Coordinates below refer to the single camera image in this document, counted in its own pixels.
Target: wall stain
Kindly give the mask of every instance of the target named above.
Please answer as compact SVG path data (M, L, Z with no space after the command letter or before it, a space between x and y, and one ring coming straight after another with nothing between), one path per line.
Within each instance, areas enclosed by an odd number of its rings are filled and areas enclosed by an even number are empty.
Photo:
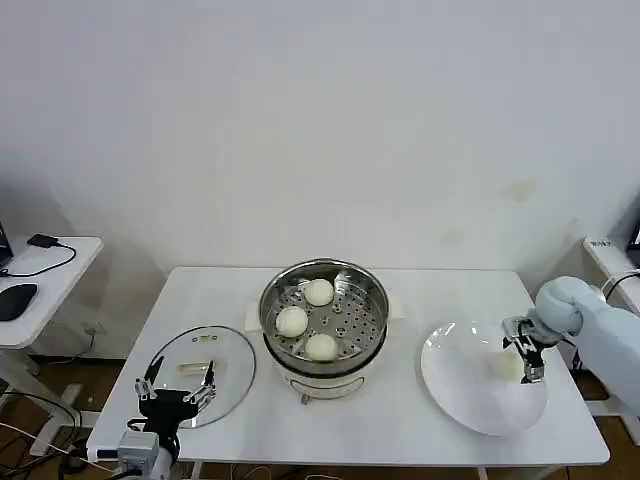
M538 181L535 178L514 180L502 193L517 203L529 200L538 190Z
M453 247L462 242L462 240L464 240L464 232L453 228L442 234L440 237L440 244Z

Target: white robotic arm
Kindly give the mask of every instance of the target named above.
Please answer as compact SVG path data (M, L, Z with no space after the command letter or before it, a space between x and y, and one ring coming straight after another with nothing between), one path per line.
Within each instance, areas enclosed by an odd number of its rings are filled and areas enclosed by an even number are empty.
M505 346L515 343L525 362L523 383L542 379L542 351L570 335L584 364L640 415L640 318L611 307L598 290L577 278L556 278L542 286L528 317L503 326Z

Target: steamed bun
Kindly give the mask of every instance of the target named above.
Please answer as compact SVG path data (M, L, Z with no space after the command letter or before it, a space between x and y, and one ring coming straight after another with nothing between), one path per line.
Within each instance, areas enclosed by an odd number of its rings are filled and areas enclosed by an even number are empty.
M311 360L328 362L338 356L338 342L331 335L319 333L307 341L304 351Z
M276 330L283 337L299 337L307 329L309 318L300 307L287 307L276 317Z
M312 280L304 286L304 298L315 307L327 305L333 300L333 285L322 278Z

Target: white shelf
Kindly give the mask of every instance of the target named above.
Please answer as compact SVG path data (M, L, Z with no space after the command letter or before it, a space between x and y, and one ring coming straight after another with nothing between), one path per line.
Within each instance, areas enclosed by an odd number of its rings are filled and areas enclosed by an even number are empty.
M583 242L587 253L607 277L638 268L620 246L622 244L623 242L609 237L587 237ZM640 315L640 277L629 278L620 283L616 292L635 314Z

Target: steamer basket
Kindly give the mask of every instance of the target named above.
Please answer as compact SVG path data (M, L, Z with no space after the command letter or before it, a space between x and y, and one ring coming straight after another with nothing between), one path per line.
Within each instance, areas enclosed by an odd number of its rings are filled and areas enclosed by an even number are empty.
M318 278L333 284L334 298L328 305L314 307L304 298L304 286ZM292 305L307 312L309 325L300 337L286 338L276 331L276 317ZM319 258L279 273L262 293L258 311L267 347L283 366L313 378L335 378L362 368L380 350L386 336L389 300L382 284L365 269ZM306 356L305 343L317 333L336 339L336 360L316 362Z

